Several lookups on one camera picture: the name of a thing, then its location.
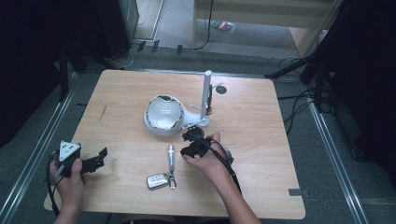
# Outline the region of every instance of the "cable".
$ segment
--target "cable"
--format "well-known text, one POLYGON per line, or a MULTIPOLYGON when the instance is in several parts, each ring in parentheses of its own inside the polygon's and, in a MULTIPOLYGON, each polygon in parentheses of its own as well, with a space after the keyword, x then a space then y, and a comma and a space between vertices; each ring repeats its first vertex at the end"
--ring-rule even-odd
POLYGON ((210 2, 210 11, 209 11, 209 23, 207 24, 207 39, 206 42, 198 49, 188 49, 188 50, 200 50, 203 49, 207 43, 209 43, 209 38, 210 38, 210 22, 212 21, 212 11, 213 11, 213 2, 214 0, 212 0, 210 2))
MULTIPOLYGON (((189 134, 189 136, 192 137, 192 138, 194 138, 196 141, 200 142, 200 143, 203 144, 204 146, 206 146, 208 149, 210 149, 210 150, 213 152, 213 154, 215 154, 215 156, 221 161, 221 163, 223 163, 223 165, 225 166, 225 168, 228 170, 228 172, 229 172, 230 175, 231 175, 231 178, 233 179, 233 182, 235 183, 235 185, 236 185, 236 187, 238 188, 239 192, 242 194, 242 190, 241 190, 241 187, 239 186, 238 178, 236 177, 235 171, 233 170, 233 168, 231 167, 231 165, 228 163, 228 159, 225 160, 225 159, 224 159, 213 147, 211 147, 210 145, 208 145, 208 144, 207 144, 206 142, 204 142, 203 140, 201 140, 201 139, 195 137, 193 134, 189 134)), ((220 146, 221 150, 223 150, 223 152, 226 153, 225 150, 224 150, 224 148, 223 148, 223 146, 221 145, 220 142, 218 142, 218 141, 216 141, 216 140, 214 140, 214 139, 211 139, 211 140, 214 141, 215 143, 217 143, 217 144, 220 146)))
POLYGON ((118 67, 120 67, 120 68, 126 68, 126 67, 130 66, 130 65, 134 62, 134 58, 132 57, 132 50, 133 50, 134 48, 136 48, 136 47, 137 47, 137 45, 132 45, 131 48, 129 49, 129 56, 131 57, 131 62, 128 63, 127 65, 122 66, 122 65, 120 65, 120 64, 118 64, 118 63, 116 63, 116 62, 114 62, 112 59, 110 59, 111 62, 113 62, 116 66, 118 66, 118 67))
POLYGON ((137 25, 141 25, 141 24, 145 23, 145 21, 146 21, 146 17, 139 15, 139 18, 140 17, 143 18, 143 21, 139 22, 137 25))
MULTIPOLYGON (((300 61, 300 60, 302 60, 302 59, 284 58, 284 59, 280 60, 279 63, 277 64, 277 68, 279 69, 279 71, 282 70, 282 69, 280 68, 280 65, 281 65, 284 61, 286 61, 286 60, 291 60, 291 62, 290 62, 290 64, 289 64, 289 65, 291 65, 291 64, 294 63, 294 61, 300 61)), ((293 71, 294 71, 295 73, 299 74, 299 75, 301 74, 300 72, 297 72, 296 69, 294 69, 293 71)))
POLYGON ((106 219, 106 224, 108 224, 109 222, 110 222, 110 219, 111 219, 111 216, 112 216, 113 214, 112 213, 109 213, 108 214, 108 217, 107 217, 107 219, 106 219))
POLYGON ((56 202, 55 202, 55 198, 54 198, 54 193, 53 193, 53 191, 51 190, 51 188, 50 188, 50 164, 54 161, 54 159, 56 159, 56 157, 57 157, 57 155, 56 154, 53 154, 52 156, 50 156, 49 157, 49 161, 48 161, 48 163, 47 163, 47 190, 48 190, 48 192, 49 192, 49 198, 50 198, 50 201, 51 201, 51 203, 52 203, 52 205, 51 205, 51 207, 52 207, 52 210, 53 210, 53 212, 55 213, 55 216, 57 217, 57 216, 59 216, 59 208, 58 208, 58 206, 56 205, 56 202))
POLYGON ((291 115, 288 116, 286 119, 283 120, 283 123, 286 124, 288 121, 290 121, 290 125, 289 128, 286 130, 286 134, 289 134, 289 132, 291 131, 291 127, 293 126, 293 122, 294 122, 294 116, 298 113, 301 113, 302 111, 304 111, 309 104, 311 104, 312 102, 307 102, 303 105, 300 105, 299 107, 297 107, 296 109, 296 105, 297 102, 300 98, 313 98, 312 94, 306 94, 308 91, 312 91, 314 89, 309 89, 306 91, 303 91, 300 95, 296 95, 296 96, 287 96, 287 97, 278 97, 278 100, 286 100, 286 99, 292 99, 295 98, 294 103, 293 103, 293 107, 291 110, 291 115))
POLYGON ((61 179, 55 184, 55 187, 53 187, 53 190, 52 190, 52 194, 53 195, 55 195, 55 190, 56 190, 56 188, 58 187, 58 185, 59 185, 59 183, 61 183, 61 180, 63 180, 64 179, 64 175, 61 177, 61 179))
POLYGON ((287 73, 291 72, 291 71, 296 71, 297 68, 300 68, 303 65, 310 65, 310 66, 314 66, 317 67, 317 63, 310 63, 309 61, 312 61, 314 59, 314 53, 318 50, 319 44, 317 46, 315 46, 315 48, 305 57, 303 57, 302 59, 299 59, 297 63, 291 63, 288 67, 283 68, 282 70, 279 70, 277 72, 274 72, 273 74, 266 74, 264 75, 264 77, 268 77, 268 78, 279 78, 282 76, 285 76, 287 73))

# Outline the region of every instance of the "hand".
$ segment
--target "hand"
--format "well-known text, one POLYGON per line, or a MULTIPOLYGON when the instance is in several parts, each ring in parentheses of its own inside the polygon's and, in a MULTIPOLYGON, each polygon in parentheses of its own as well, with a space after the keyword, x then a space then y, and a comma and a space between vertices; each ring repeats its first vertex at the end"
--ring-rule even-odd
MULTIPOLYGON (((207 138, 220 142, 220 133, 212 133, 207 138)), ((225 158, 224 152, 218 143, 212 143, 210 146, 225 158)), ((188 164, 198 168, 204 177, 213 184, 216 184, 216 182, 223 177, 230 179, 230 173, 210 149, 202 158, 192 158, 188 155, 183 155, 183 159, 188 164)))
MULTIPOLYGON (((84 182, 81 176, 82 160, 76 159, 72 165, 70 178, 58 176, 54 183, 58 183, 56 187, 62 198, 61 213, 56 223, 76 223, 82 209, 84 182)), ((50 165, 49 172, 52 176, 58 170, 57 161, 53 161, 50 165)))

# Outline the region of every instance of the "wooden table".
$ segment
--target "wooden table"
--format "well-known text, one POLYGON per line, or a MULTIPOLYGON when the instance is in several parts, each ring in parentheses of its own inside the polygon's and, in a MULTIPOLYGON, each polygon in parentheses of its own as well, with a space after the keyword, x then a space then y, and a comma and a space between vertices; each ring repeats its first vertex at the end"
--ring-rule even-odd
MULTIPOLYGON (((105 166, 88 174, 84 211, 227 217, 213 186, 178 153, 190 142, 179 134, 151 133, 143 121, 157 95, 200 105, 203 81, 203 74, 103 72, 72 140, 81 143, 82 159, 108 150, 105 166), (176 149, 177 188, 149 190, 147 176, 168 172, 168 145, 176 149)), ((290 196, 299 184, 273 82, 212 76, 212 84, 220 82, 227 92, 213 91, 213 114, 204 131, 219 131, 233 153, 244 198, 260 218, 303 218, 302 197, 290 196)), ((50 209, 48 199, 45 207, 50 209)))

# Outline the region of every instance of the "black wire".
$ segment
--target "black wire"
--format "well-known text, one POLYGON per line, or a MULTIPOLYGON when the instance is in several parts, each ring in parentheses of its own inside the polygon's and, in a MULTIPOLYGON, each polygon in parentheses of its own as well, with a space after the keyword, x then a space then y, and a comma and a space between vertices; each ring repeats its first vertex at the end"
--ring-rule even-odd
POLYGON ((284 61, 286 61, 286 60, 291 60, 291 62, 294 62, 295 60, 301 60, 301 59, 284 58, 284 59, 280 60, 279 63, 277 63, 277 68, 278 68, 279 70, 282 70, 282 69, 280 68, 280 65, 281 65, 284 61))
MULTIPOLYGON (((311 65, 311 66, 318 66, 317 64, 313 64, 313 63, 307 62, 306 59, 310 58, 310 57, 318 50, 318 46, 319 46, 319 44, 320 44, 319 40, 320 40, 320 36, 318 36, 317 45, 315 46, 314 49, 312 49, 312 51, 311 51, 307 56, 303 57, 302 59, 293 59, 293 60, 291 61, 290 65, 292 65, 294 61, 304 60, 305 63, 308 64, 308 65, 311 65)), ((291 58, 282 59, 282 60, 278 63, 277 67, 278 67, 279 71, 281 70, 281 69, 280 69, 280 64, 281 64, 283 61, 287 60, 287 59, 291 59, 291 58)))
POLYGON ((284 124, 286 124, 286 122, 290 121, 290 125, 289 125, 289 128, 286 130, 286 134, 289 134, 289 132, 290 132, 290 130, 291 130, 291 127, 293 126, 294 116, 295 116, 296 114, 298 114, 298 113, 304 111, 304 110, 307 108, 307 106, 310 104, 310 103, 305 103, 305 104, 303 104, 303 105, 300 105, 300 106, 297 107, 297 109, 296 109, 296 105, 297 105, 298 100, 299 100, 300 98, 305 97, 306 95, 311 96, 312 94, 306 94, 306 93, 307 93, 308 91, 312 91, 312 90, 314 90, 314 89, 309 89, 309 90, 303 91, 300 95, 297 95, 297 96, 286 97, 286 98, 288 98, 288 99, 290 99, 290 98, 295 98, 294 103, 293 103, 293 107, 292 107, 292 110, 291 110, 291 115, 288 116, 286 119, 283 120, 283 123, 284 123, 284 124))
POLYGON ((304 98, 314 98, 313 94, 303 94, 303 95, 294 95, 294 96, 281 96, 278 97, 277 100, 288 100, 288 99, 293 99, 293 98, 297 98, 297 97, 304 97, 304 98))
POLYGON ((171 50, 175 50, 175 48, 167 48, 167 47, 157 47, 157 49, 171 49, 171 50))
MULTIPOLYGON (((293 60, 290 62, 290 64, 293 64, 294 61, 300 61, 300 60, 301 60, 301 59, 293 59, 293 60)), ((297 71, 297 68, 294 69, 294 72, 297 73, 298 75, 301 75, 301 74, 302 74, 301 72, 297 71)))
POLYGON ((207 39, 206 39, 206 42, 198 49, 189 49, 189 50, 200 50, 200 49, 203 49, 206 46, 206 44, 209 42, 209 38, 210 38, 210 22, 212 21, 213 2, 214 2, 214 0, 212 0, 210 2, 209 22, 207 23, 207 39))
POLYGON ((107 217, 107 219, 106 219, 106 224, 108 224, 109 222, 110 222, 110 219, 111 219, 111 216, 112 216, 113 214, 112 213, 109 213, 108 214, 108 217, 107 217))
MULTIPOLYGON (((228 163, 228 160, 225 160, 213 147, 211 147, 210 145, 208 145, 206 142, 204 142, 203 140, 195 137, 193 134, 189 134, 189 136, 191 136, 192 138, 194 138, 196 141, 199 141, 201 144, 204 144, 204 146, 206 146, 207 148, 209 148, 213 154, 215 154, 215 156, 221 161, 221 163, 223 163, 223 165, 225 166, 225 168, 228 170, 228 172, 231 175, 231 178, 233 179, 233 182, 235 183, 236 187, 238 188, 239 192, 242 194, 242 190, 241 187, 239 186, 239 181, 238 178, 236 177, 236 173, 233 170, 233 168, 231 167, 231 165, 228 163)), ((225 152, 223 146, 216 140, 212 139, 212 141, 214 141, 215 143, 217 143, 220 148, 225 152)))
POLYGON ((63 179, 64 179, 64 176, 62 176, 62 178, 55 184, 55 187, 53 187, 53 190, 52 190, 52 194, 55 194, 56 188, 58 187, 59 183, 61 183, 61 180, 63 180, 63 179))
POLYGON ((55 202, 55 199, 54 199, 54 196, 53 196, 53 192, 52 192, 52 190, 50 188, 50 164, 53 162, 53 160, 56 158, 56 156, 57 155, 54 154, 51 157, 49 157, 49 161, 48 161, 48 164, 47 164, 47 190, 49 192, 49 198, 50 198, 51 203, 52 203, 52 205, 51 205, 52 210, 55 213, 55 216, 57 217, 57 216, 59 216, 59 208, 56 205, 56 202, 55 202))

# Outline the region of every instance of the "gray floor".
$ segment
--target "gray floor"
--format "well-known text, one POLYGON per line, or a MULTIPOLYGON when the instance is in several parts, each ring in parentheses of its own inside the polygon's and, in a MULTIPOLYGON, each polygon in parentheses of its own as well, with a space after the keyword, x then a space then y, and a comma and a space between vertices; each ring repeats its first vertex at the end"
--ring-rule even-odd
POLYGON ((165 0, 137 0, 139 20, 134 33, 135 39, 153 40, 158 31, 165 0))
MULTIPOLYGON (((288 28, 239 23, 233 34, 214 31, 216 42, 203 51, 185 51, 176 54, 176 45, 191 44, 189 30, 191 23, 188 19, 183 21, 176 16, 189 15, 188 10, 180 10, 180 8, 190 8, 190 6, 191 1, 167 0, 156 39, 161 40, 160 46, 173 49, 159 49, 156 53, 150 53, 149 48, 141 52, 136 52, 134 49, 131 51, 133 63, 126 69, 197 72, 212 69, 214 72, 228 76, 262 78, 263 74, 277 71, 281 59, 298 57, 288 28)), ((198 27, 200 23, 205 24, 204 21, 198 21, 198 27)), ((205 27, 202 27, 202 32, 197 37, 200 41, 205 39, 205 27)), ((130 60, 130 56, 126 54, 117 62, 128 63, 130 60)), ((46 196, 43 184, 46 160, 61 140, 69 141, 73 137, 79 118, 84 112, 84 105, 89 102, 96 81, 105 69, 98 63, 89 62, 87 73, 79 74, 77 82, 73 84, 75 92, 69 107, 57 125, 56 132, 51 136, 29 187, 26 192, 22 192, 23 198, 20 202, 16 202, 19 206, 10 223, 49 223, 54 220, 51 211, 46 211, 42 206, 46 196)), ((284 61, 280 66, 286 66, 289 62, 284 61)), ((298 82, 298 73, 295 72, 276 80, 275 84, 278 96, 296 95, 304 90, 303 85, 298 82)), ((34 153, 35 146, 39 145, 38 139, 58 106, 58 97, 59 89, 56 89, 26 122, 17 137, 0 149, 0 162, 3 164, 0 166, 0 202, 6 201, 25 163, 34 153)), ((291 113, 292 103, 291 100, 279 101, 283 118, 291 113)), ((396 223, 394 216, 396 192, 389 183, 387 174, 375 163, 353 160, 336 117, 331 114, 323 114, 323 117, 368 221, 396 223)), ((338 176, 334 172, 328 151, 309 109, 296 116, 288 138, 300 187, 304 192, 306 217, 302 220, 265 219, 263 222, 354 223, 338 176)), ((107 214, 84 213, 79 223, 105 223, 106 218, 107 214)), ((113 215, 110 223, 120 223, 120 215, 113 215)))

